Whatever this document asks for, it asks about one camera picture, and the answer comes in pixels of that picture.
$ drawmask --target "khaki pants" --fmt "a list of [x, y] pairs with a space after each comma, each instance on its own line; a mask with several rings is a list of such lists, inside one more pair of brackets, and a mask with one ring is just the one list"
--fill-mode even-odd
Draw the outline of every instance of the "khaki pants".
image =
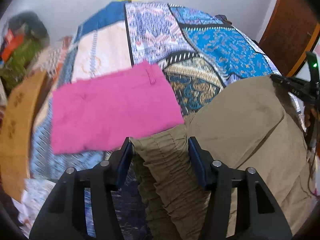
[[[190, 136], [231, 168], [255, 167], [280, 204], [292, 232], [306, 217], [312, 198], [307, 181], [307, 147], [288, 94], [268, 77], [247, 78], [226, 87], [185, 124], [132, 139], [139, 191], [148, 205], [155, 239], [198, 239], [210, 197], [196, 180], [188, 155]], [[228, 235], [236, 221], [232, 194]]]

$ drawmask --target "wooden door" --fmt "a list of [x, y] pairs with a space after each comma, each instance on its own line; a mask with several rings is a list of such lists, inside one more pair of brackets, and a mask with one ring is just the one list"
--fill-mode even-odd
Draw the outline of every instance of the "wooden door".
[[311, 37], [317, 36], [316, 26], [316, 17], [305, 0], [277, 0], [259, 47], [278, 70], [287, 75], [303, 55]]

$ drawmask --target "pink cloth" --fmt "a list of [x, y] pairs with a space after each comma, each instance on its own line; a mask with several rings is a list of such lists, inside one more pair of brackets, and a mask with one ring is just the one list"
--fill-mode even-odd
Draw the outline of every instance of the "pink cloth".
[[67, 84], [53, 93], [54, 154], [113, 150], [184, 123], [175, 94], [157, 64]]

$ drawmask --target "patchwork quilt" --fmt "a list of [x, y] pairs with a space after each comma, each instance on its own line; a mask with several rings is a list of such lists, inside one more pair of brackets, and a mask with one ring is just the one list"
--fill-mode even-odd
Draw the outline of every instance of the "patchwork quilt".
[[[163, 70], [182, 115], [197, 112], [239, 79], [279, 74], [263, 51], [228, 22], [163, 2], [121, 1], [110, 3], [78, 27], [56, 87], [134, 67], [143, 60], [158, 63]], [[32, 135], [33, 178], [55, 181], [70, 166], [88, 169], [107, 159], [108, 152], [52, 154], [50, 100]], [[137, 186], [130, 168], [125, 185], [112, 194], [116, 214], [125, 239], [151, 239]], [[94, 236], [92, 217], [87, 218], [87, 227]]]

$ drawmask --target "orange cloth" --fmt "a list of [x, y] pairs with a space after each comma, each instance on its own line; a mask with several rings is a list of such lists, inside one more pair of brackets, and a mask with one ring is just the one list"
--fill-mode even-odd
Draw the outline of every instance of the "orange cloth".
[[4, 48], [2, 55], [1, 55], [4, 62], [7, 62], [7, 60], [10, 58], [10, 55], [12, 54], [12, 52], [23, 43], [23, 39], [24, 39], [23, 35], [19, 34], [19, 35], [15, 36], [10, 41], [10, 43]]

